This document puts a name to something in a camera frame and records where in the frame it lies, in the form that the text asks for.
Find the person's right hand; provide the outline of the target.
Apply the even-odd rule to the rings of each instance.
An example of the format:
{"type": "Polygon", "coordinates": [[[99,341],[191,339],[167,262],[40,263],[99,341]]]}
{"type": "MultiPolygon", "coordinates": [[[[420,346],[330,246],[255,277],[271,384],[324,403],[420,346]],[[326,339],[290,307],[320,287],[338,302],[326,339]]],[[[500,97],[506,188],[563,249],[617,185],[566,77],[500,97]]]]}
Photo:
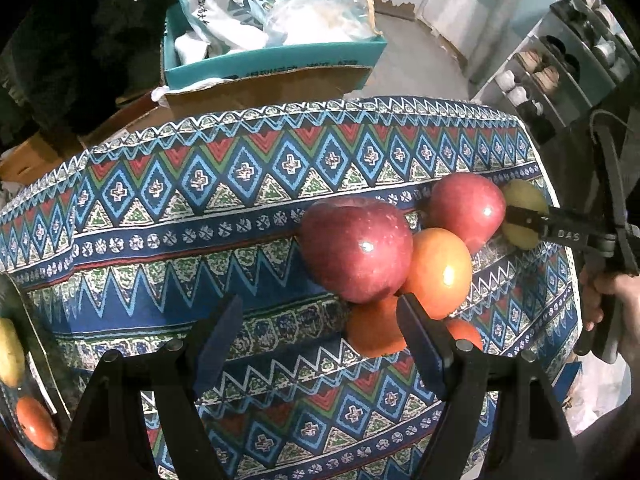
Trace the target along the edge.
{"type": "Polygon", "coordinates": [[[601,301],[605,296],[614,296],[623,304],[624,330],[618,352],[625,362],[634,368],[639,364],[639,278],[623,273],[589,272],[586,268],[579,274],[582,286],[582,320],[590,332],[603,321],[601,301]]]}

